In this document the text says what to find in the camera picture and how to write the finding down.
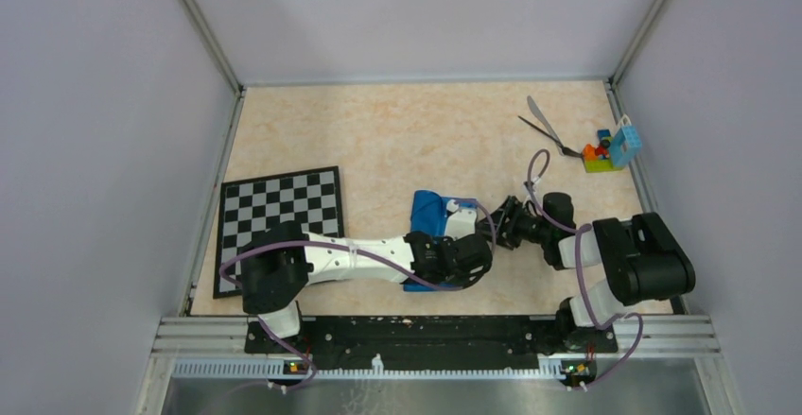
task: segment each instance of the chessboard pattern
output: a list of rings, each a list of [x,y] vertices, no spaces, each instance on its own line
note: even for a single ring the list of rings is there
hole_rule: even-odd
[[[340,171],[336,166],[225,182],[220,187],[215,299],[241,293],[220,278],[220,264],[237,256],[254,233],[291,220],[300,222],[304,232],[345,236]],[[237,279],[241,274],[239,263],[228,273]]]

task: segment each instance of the gray wall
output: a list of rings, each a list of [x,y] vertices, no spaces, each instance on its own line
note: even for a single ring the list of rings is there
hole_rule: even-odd
[[[752,413],[798,413],[802,0],[672,0],[622,96]]]
[[[606,77],[653,0],[198,0],[249,83]]]
[[[233,97],[176,0],[0,23],[0,413],[128,413]]]

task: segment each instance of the cable connector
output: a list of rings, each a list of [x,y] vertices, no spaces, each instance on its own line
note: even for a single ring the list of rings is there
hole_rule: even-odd
[[[542,178],[535,176],[532,179],[532,183],[529,183],[528,181],[524,181],[521,184],[521,186],[524,189],[524,199],[531,199],[532,198],[532,193],[534,193],[537,196],[537,185],[542,180],[543,180]]]

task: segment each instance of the enclosure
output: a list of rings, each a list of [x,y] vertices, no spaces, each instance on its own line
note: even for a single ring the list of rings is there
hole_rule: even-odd
[[[225,368],[255,358],[216,277],[223,187],[337,168],[333,227],[379,239],[409,231],[415,190],[520,195],[540,147],[541,186],[578,219],[658,212],[695,268],[681,300],[636,307],[646,337],[603,386],[553,391],[531,378],[546,360],[473,379],[373,369],[245,389],[215,413],[794,413],[799,3],[2,0],[3,413],[198,413],[267,376]],[[585,173],[515,118],[528,95],[566,143],[626,114],[643,148]],[[534,317],[577,293],[535,247],[493,265],[462,293],[354,280],[299,301],[309,318]],[[614,328],[602,368],[636,336]],[[466,391],[486,398],[444,403]]]

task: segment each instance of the beige marbled floor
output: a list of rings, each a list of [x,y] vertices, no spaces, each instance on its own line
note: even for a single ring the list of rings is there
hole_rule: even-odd
[[[357,238],[409,230],[412,193],[477,197],[490,210],[522,194],[526,165],[552,150],[542,191],[573,197],[577,221],[640,211],[628,170],[585,174],[517,119],[532,117],[532,95],[564,142],[581,149],[613,124],[599,81],[395,84],[249,89],[226,181],[315,167],[340,167],[345,229]],[[192,314],[240,314],[239,297],[213,300],[217,222],[206,251]],[[589,268],[589,283],[601,268]],[[492,270],[462,292],[405,293],[383,281],[311,286],[299,296],[306,315],[553,313],[577,293],[573,271],[554,271],[540,248],[497,251]],[[671,312],[647,303],[643,312]]]

